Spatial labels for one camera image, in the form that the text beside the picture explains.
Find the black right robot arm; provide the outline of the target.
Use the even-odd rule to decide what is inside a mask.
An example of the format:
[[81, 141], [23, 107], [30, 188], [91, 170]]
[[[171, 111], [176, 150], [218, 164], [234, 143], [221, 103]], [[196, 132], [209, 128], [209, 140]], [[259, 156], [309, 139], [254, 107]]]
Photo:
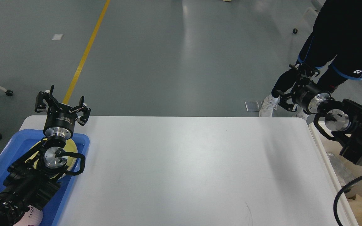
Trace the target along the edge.
[[[305, 112], [314, 114], [316, 129], [328, 140], [337, 141], [342, 146], [340, 155], [362, 166], [362, 105], [349, 99], [336, 101], [330, 92], [320, 89], [311, 80], [320, 74], [316, 68], [306, 63], [289, 66], [293, 69], [295, 83], [290, 93], [277, 90], [279, 106], [290, 112], [296, 112], [300, 106]], [[342, 225], [337, 213], [340, 196], [361, 180], [362, 176], [338, 191], [333, 202], [333, 213], [338, 225]]]

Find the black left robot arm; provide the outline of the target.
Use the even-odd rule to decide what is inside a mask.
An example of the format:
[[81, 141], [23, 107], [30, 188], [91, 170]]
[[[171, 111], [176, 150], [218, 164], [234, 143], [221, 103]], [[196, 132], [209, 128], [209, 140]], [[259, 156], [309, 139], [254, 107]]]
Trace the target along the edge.
[[43, 137], [8, 168], [0, 192], [0, 226], [13, 226], [30, 207], [42, 210], [59, 191], [59, 179], [83, 173], [86, 156], [64, 149], [75, 124], [84, 126], [91, 109], [84, 96], [75, 107], [58, 102], [54, 86], [36, 96], [35, 112], [46, 112]]

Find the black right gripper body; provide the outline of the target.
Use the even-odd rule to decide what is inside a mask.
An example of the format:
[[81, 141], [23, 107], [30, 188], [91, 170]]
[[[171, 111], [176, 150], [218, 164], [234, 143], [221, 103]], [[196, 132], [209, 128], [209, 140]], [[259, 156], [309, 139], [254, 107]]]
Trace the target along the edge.
[[318, 113], [320, 104], [330, 99], [331, 93], [319, 89], [312, 81], [306, 85], [296, 84], [293, 86], [293, 103], [310, 114]]

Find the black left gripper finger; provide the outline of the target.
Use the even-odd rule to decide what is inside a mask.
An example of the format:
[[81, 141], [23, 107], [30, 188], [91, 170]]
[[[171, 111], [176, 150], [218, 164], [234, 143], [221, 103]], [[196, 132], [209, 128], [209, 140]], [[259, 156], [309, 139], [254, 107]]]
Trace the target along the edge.
[[40, 91], [36, 96], [35, 112], [52, 114], [60, 111], [59, 102], [53, 96], [55, 86], [52, 85], [49, 90]]
[[89, 116], [91, 113], [91, 109], [87, 107], [87, 104], [85, 103], [85, 97], [82, 96], [79, 99], [79, 105], [76, 107], [71, 107], [69, 109], [70, 114], [75, 114], [77, 116], [76, 122], [78, 122], [81, 126], [85, 126], [85, 124], [89, 120]]

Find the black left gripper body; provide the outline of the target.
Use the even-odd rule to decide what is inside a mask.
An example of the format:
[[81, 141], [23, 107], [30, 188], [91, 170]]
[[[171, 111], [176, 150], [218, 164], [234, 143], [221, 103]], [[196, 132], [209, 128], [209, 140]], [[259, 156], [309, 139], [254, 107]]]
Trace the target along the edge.
[[67, 112], [49, 112], [47, 113], [43, 134], [46, 137], [61, 136], [66, 140], [69, 140], [74, 134], [76, 119], [76, 114]]

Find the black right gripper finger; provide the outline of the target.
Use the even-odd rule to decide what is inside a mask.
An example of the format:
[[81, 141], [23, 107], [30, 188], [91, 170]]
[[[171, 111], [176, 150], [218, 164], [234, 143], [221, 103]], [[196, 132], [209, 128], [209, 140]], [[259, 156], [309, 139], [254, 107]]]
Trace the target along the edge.
[[278, 105], [282, 107], [283, 109], [289, 111], [289, 112], [297, 112], [297, 91], [292, 91], [290, 93], [283, 93], [281, 90], [276, 90], [277, 94], [280, 96], [280, 101]]
[[296, 73], [296, 83], [294, 86], [306, 86], [311, 82], [313, 76], [319, 76], [321, 73], [320, 70], [309, 66], [307, 63], [289, 64], [289, 67]]

